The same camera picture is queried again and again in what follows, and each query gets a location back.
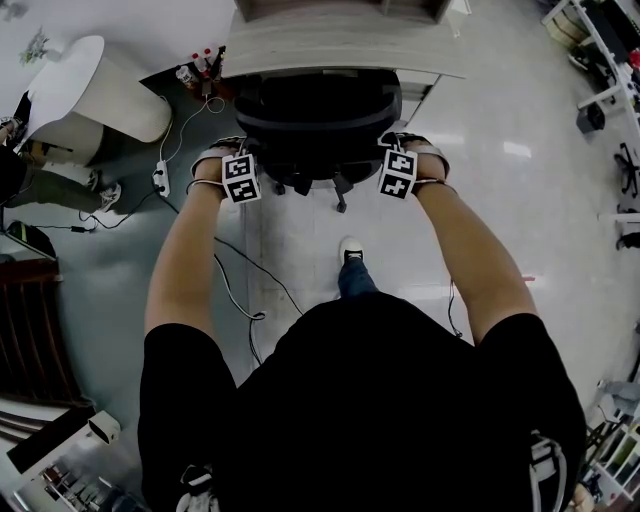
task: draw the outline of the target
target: white sneaker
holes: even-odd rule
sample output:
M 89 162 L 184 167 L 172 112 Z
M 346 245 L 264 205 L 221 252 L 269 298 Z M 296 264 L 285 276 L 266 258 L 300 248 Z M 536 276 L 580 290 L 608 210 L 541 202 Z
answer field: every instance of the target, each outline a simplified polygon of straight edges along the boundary
M 121 195 L 122 186 L 120 183 L 116 183 L 112 187 L 100 192 L 100 197 L 102 198 L 102 207 L 100 208 L 100 211 L 108 212 L 109 209 L 120 200 Z
M 350 258 L 360 258 L 364 260 L 364 249 L 357 239 L 352 236 L 347 236 L 340 242 L 339 255 L 340 262 L 344 265 L 344 262 Z
M 89 178 L 87 179 L 87 182 L 84 186 L 91 190 L 91 192 L 95 192 L 96 188 L 98 188 L 98 184 L 100 183 L 101 175 L 102 172 L 93 169 L 91 171 L 91 174 L 89 174 Z

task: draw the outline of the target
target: white cable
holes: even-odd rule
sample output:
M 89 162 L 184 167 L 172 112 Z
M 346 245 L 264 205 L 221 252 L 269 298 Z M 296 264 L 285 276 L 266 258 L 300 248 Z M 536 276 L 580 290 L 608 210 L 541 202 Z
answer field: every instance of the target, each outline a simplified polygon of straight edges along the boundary
M 244 316 L 246 316 L 250 320 L 256 320 L 256 321 L 264 320 L 266 318 L 266 316 L 267 316 L 267 312 L 266 311 L 260 311 L 259 313 L 256 313 L 255 315 L 251 315 L 251 314 L 247 313 L 240 304 L 238 304 L 236 299 L 233 298 L 233 294 L 231 293 L 231 288 L 229 286 L 229 280 L 227 279 L 227 273 L 225 272 L 224 267 L 222 266 L 222 263 L 218 259 L 218 256 L 214 255 L 214 258 L 216 260 L 216 263 L 220 267 L 220 273 L 222 274 L 222 280 L 224 281 L 224 285 L 227 288 L 227 293 L 229 294 L 229 298 L 231 299 L 231 302 L 233 302 L 235 307 L 238 308 L 238 311 L 240 311 Z
M 160 96 L 162 99 L 164 99 L 167 103 L 169 103 L 167 101 L 167 98 L 165 98 L 164 96 Z M 189 119 L 187 119 L 184 124 L 182 125 L 182 128 L 180 128 L 180 142 L 178 143 L 178 148 L 174 151 L 174 153 L 167 158 L 166 160 L 164 158 L 162 158 L 162 150 L 164 148 L 164 143 L 166 142 L 167 138 L 169 137 L 169 133 L 171 132 L 171 128 L 173 127 L 173 119 L 171 120 L 171 123 L 169 124 L 169 128 L 167 129 L 167 133 L 165 133 L 164 135 L 164 139 L 162 139 L 162 144 L 160 144 L 160 160 L 164 160 L 165 162 L 170 162 L 171 160 L 173 160 L 175 158 L 175 156 L 180 152 L 180 149 L 182 148 L 182 134 L 184 133 L 184 129 L 187 127 L 187 125 L 189 124 L 189 121 L 191 121 L 194 117 L 196 117 L 200 112 L 202 112 L 205 108 L 211 112 L 212 114 L 219 114 L 220 112 L 222 112 L 227 103 L 226 101 L 224 101 L 222 98 L 218 98 L 217 96 L 213 97 L 213 98 L 209 98 L 209 95 L 207 94 L 205 96 L 205 103 L 204 105 L 202 105 L 202 107 L 200 108 L 200 110 L 198 110 L 197 112 L 193 113 Z M 209 103 L 211 103 L 214 100 L 220 100 L 222 102 L 222 108 L 220 110 L 211 110 L 209 108 Z
M 209 108 L 209 102 L 207 101 L 207 103 L 205 103 L 205 105 L 207 105 L 207 110 L 208 110 L 209 112 L 211 112 L 212 114 L 219 114 L 220 112 L 222 112 L 222 111 L 225 109 L 225 107 L 227 106 L 227 102 L 226 102 L 226 101 L 224 101 L 222 98 L 220 98 L 220 97 L 218 97 L 218 96 L 215 96 L 214 98 L 211 98 L 211 100 L 209 100 L 209 101 L 213 101 L 213 100 L 220 100 L 220 101 L 222 102 L 222 108 L 221 108 L 220 110 L 216 110 L 216 111 L 214 112 L 213 110 L 211 110 L 211 109 Z

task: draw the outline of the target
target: leg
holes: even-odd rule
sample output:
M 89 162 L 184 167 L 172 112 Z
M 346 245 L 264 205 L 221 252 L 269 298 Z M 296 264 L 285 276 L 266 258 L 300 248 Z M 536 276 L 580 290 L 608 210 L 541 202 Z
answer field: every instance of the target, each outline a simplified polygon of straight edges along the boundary
M 607 382 L 602 389 L 625 400 L 640 401 L 640 384 L 635 382 Z
M 633 400 L 627 400 L 626 398 L 620 398 L 619 396 L 613 395 L 613 403 L 624 414 L 628 414 L 629 416 L 636 415 L 636 408 L 638 407 L 638 402 L 635 402 Z
M 340 243 L 340 257 L 343 264 L 338 278 L 338 287 L 342 298 L 378 291 L 364 265 L 363 256 L 362 246 L 355 238 L 347 237 Z
M 619 91 L 620 91 L 620 84 L 616 84 L 612 87 L 609 87 L 607 90 L 602 91 L 601 93 L 598 93 L 594 96 L 591 96 L 591 98 L 589 98 L 588 100 L 584 100 L 583 102 L 578 103 L 578 110 L 581 110 L 584 107 L 591 105 L 592 103 L 596 103 L 597 101 L 606 100 L 607 98 L 613 96 Z
M 65 208 L 94 213 L 102 207 L 100 194 L 80 183 L 47 171 L 35 171 L 31 186 L 7 206 L 14 208 L 29 203 L 57 204 Z

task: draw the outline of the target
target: pants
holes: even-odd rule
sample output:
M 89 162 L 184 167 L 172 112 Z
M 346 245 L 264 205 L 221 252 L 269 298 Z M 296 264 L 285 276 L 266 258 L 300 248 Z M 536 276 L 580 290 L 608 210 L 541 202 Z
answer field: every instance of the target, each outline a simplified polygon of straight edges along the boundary
M 620 237 L 625 247 L 640 247 L 640 233 L 629 233 Z
M 345 262 L 338 277 L 338 287 L 344 299 L 378 291 L 360 258 L 350 258 Z
M 72 210 L 93 213 L 102 206 L 102 198 L 77 181 L 53 172 L 29 169 L 20 192 L 5 206 L 15 208 L 29 203 L 57 204 Z
M 640 405 L 640 384 L 635 382 L 609 382 L 604 392 L 613 397 L 613 403 L 623 413 L 636 416 L 636 409 Z

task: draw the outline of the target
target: tiled floor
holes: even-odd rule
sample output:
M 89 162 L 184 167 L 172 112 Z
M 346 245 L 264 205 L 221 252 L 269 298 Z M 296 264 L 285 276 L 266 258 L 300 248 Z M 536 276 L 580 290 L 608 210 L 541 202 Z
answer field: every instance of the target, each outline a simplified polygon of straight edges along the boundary
M 603 376 L 627 377 L 640 316 L 640 253 L 614 249 L 612 222 L 619 177 L 612 159 L 624 124 L 583 136 L 575 126 L 587 82 L 546 35 L 535 2 L 478 0 L 462 30 L 468 79 L 439 84 L 409 131 L 439 145 L 452 165 L 451 183 L 511 251 L 530 283 L 580 399 L 589 407 Z M 416 201 L 376 192 L 375 180 L 335 211 L 331 190 L 309 197 L 288 191 L 249 208 L 248 246 L 307 310 L 337 294 L 337 248 L 358 237 L 379 288 L 404 297 L 449 325 L 449 275 L 432 227 Z M 250 273 L 264 355 L 296 320 L 276 283 Z M 470 339 L 464 305 L 454 322 Z

